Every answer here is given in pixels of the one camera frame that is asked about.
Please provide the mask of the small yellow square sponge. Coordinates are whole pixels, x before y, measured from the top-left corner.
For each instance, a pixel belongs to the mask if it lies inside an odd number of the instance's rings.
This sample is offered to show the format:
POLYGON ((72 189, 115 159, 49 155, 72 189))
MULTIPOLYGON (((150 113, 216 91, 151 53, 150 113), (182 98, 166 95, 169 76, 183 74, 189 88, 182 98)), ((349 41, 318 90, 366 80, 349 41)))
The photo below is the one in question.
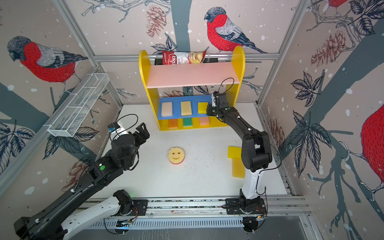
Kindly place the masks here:
POLYGON ((207 114, 208 102, 198 102, 198 114, 207 114))

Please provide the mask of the salmon orange sponge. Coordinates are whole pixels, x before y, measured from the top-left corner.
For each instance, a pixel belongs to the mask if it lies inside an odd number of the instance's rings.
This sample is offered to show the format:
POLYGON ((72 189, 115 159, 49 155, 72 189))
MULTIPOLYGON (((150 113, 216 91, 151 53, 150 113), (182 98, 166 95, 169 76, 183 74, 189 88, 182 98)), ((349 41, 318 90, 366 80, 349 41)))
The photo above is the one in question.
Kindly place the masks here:
POLYGON ((210 124, 209 117, 201 117, 201 118, 199 118, 199 124, 200 124, 200 126, 208 126, 210 124))

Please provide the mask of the pale yellow sponge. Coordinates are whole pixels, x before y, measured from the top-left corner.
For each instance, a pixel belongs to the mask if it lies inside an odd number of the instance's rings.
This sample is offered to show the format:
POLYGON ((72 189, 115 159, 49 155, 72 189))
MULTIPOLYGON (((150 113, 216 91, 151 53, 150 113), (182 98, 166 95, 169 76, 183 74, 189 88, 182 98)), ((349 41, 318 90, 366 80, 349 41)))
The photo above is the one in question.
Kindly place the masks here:
POLYGON ((192 105, 190 101, 181 102, 181 115, 182 116, 192 115, 192 105))

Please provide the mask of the orange scrub sponge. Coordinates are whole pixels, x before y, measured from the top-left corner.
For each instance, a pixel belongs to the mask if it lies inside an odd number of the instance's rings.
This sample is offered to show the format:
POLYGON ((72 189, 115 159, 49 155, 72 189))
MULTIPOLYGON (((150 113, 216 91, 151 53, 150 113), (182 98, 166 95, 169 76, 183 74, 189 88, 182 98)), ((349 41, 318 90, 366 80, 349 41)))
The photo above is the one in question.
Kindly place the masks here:
POLYGON ((178 127, 179 127, 178 119, 169 119, 168 120, 168 129, 169 130, 178 129, 178 127))

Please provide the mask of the green scrub sponge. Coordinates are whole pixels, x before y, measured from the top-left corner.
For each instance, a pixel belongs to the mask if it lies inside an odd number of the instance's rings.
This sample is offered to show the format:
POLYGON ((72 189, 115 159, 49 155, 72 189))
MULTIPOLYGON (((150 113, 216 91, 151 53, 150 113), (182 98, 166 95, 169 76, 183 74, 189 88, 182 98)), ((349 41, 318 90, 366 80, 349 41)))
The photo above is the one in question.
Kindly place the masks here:
POLYGON ((183 127, 184 128, 191 128, 191 127, 193 127, 193 119, 192 118, 184 118, 183 119, 183 127))

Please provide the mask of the smiley face sponge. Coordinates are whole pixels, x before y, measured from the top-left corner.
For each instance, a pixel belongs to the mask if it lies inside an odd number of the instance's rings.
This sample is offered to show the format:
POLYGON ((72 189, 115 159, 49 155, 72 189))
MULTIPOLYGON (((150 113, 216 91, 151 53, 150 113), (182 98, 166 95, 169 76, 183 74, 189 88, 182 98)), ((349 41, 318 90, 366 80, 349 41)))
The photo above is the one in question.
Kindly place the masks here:
POLYGON ((182 148, 172 147, 168 152, 168 159, 171 164, 181 164, 185 159, 185 152, 182 148))

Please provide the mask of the light pink sponge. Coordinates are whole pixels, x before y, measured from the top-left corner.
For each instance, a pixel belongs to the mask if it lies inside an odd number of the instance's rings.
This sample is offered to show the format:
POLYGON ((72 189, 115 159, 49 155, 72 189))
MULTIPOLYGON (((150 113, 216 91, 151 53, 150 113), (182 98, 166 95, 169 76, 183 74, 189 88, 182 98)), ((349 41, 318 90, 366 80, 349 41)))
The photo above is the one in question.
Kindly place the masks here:
POLYGON ((172 102, 162 102, 161 115, 163 118, 173 116, 173 103, 172 102))

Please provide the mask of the yellow rectangular sponge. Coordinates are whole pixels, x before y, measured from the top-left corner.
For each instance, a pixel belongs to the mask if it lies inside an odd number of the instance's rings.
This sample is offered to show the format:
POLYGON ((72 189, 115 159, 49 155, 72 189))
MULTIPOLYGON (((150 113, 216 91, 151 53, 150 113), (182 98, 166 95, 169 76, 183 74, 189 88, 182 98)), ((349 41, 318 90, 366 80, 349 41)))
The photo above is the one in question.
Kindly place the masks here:
POLYGON ((241 159, 232 159, 232 176, 240 179, 245 178, 246 169, 241 159))

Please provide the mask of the bright yellow square sponge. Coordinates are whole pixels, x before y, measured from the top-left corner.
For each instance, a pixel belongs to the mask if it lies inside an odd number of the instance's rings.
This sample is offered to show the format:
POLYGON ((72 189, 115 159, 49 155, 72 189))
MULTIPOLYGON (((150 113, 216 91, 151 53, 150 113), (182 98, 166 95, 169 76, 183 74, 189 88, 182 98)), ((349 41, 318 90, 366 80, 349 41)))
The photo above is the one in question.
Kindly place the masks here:
POLYGON ((241 159, 242 158, 242 148, 241 147, 228 147, 228 158, 229 159, 241 159))

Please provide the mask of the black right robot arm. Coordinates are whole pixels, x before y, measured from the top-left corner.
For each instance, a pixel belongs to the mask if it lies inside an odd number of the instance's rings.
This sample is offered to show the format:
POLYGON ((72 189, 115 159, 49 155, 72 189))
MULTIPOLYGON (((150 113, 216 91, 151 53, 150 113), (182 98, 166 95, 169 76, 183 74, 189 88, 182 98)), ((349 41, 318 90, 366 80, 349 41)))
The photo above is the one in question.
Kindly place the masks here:
POLYGON ((248 171, 240 190, 239 203, 242 212, 250 214, 263 205, 263 194, 259 189, 260 180, 273 160, 270 137, 267 132, 252 127, 236 108, 230 107, 225 93, 215 91, 212 94, 207 115, 227 124, 242 140, 241 160, 248 171))

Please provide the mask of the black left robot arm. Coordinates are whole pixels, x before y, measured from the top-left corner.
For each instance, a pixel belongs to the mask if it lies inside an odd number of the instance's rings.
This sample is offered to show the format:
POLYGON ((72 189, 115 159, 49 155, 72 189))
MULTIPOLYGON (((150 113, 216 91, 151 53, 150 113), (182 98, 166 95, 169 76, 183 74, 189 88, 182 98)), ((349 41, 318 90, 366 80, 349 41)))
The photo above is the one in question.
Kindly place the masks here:
POLYGON ((113 140, 111 149, 81 173, 73 188, 36 215, 19 218, 14 223, 17 236, 22 240, 68 240, 100 219, 115 214, 127 216, 137 211, 128 192, 118 190, 104 202, 74 213, 124 171, 134 170, 139 162, 139 148, 149 138, 146 124, 141 123, 134 133, 113 140))

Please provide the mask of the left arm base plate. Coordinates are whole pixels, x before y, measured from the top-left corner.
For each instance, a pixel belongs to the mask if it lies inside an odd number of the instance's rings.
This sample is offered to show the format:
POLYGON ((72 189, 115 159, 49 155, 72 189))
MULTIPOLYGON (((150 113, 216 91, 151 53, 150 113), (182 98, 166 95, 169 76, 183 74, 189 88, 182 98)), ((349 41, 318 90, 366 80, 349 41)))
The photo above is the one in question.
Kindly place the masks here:
POLYGON ((112 217, 142 217, 146 215, 148 208, 148 200, 133 199, 129 204, 118 205, 118 212, 112 215, 112 217))

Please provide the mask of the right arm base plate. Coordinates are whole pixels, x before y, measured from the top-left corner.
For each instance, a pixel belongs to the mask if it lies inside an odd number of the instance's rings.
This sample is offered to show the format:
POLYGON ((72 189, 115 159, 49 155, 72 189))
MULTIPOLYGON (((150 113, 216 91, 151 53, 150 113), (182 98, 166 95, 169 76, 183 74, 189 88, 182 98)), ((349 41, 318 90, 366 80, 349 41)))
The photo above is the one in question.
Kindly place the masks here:
POLYGON ((252 200, 225 199, 223 208, 228 215, 265 215, 267 213, 267 205, 261 197, 252 200))

